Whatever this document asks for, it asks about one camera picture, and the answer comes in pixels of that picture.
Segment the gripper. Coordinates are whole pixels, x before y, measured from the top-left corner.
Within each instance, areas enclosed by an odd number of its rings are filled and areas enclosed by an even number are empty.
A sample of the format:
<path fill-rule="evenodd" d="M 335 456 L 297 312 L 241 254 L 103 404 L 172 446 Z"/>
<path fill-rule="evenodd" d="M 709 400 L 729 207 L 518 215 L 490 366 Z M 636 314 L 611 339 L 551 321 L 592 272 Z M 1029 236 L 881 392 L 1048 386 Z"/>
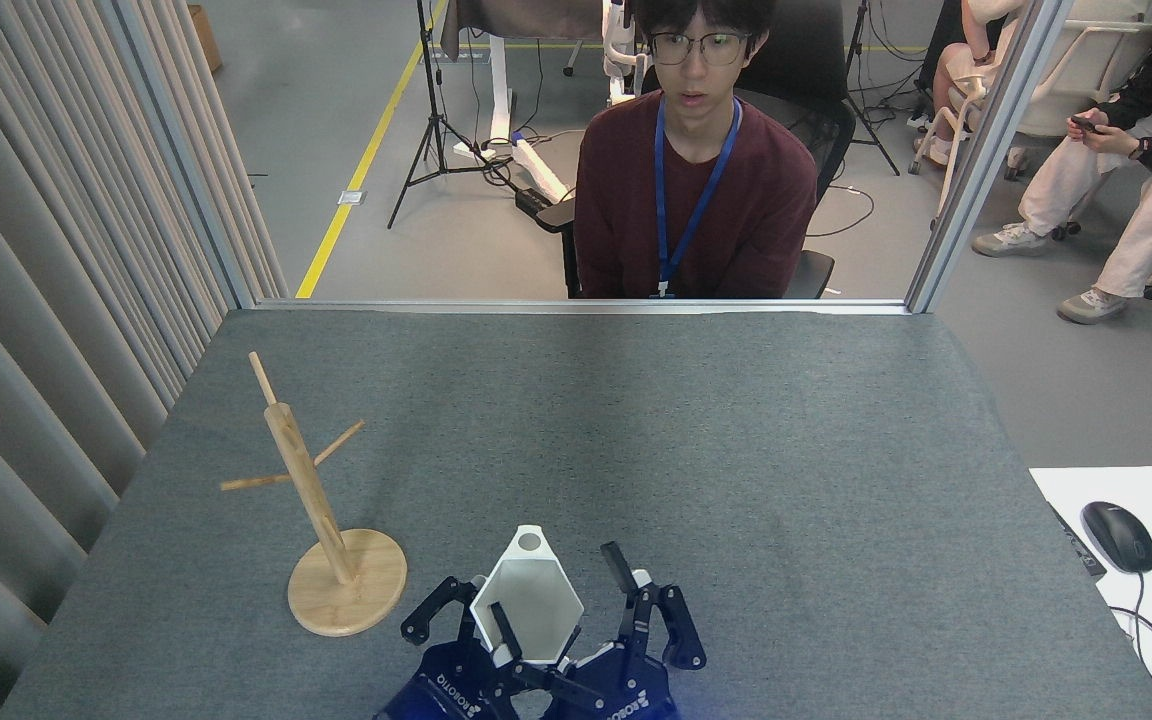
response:
<path fill-rule="evenodd" d="M 660 611 L 668 632 L 664 662 L 679 669 L 700 669 L 707 655 L 679 585 L 658 585 L 646 571 L 634 571 L 616 541 L 600 546 L 617 588 L 626 593 L 616 644 L 566 667 L 566 679 L 593 689 L 602 702 L 550 702 L 543 719 L 681 719 L 669 694 L 662 662 L 646 655 L 652 611 Z"/>
<path fill-rule="evenodd" d="M 579 637 L 584 606 L 577 600 L 490 602 L 499 642 L 492 660 L 475 638 L 471 602 L 485 577 L 447 577 L 401 623 L 404 641 L 429 642 L 430 621 L 448 602 L 462 602 L 457 641 L 434 644 L 376 719 L 516 719 L 547 717 L 554 702 L 602 702 L 593 689 L 568 680 L 567 655 Z"/>

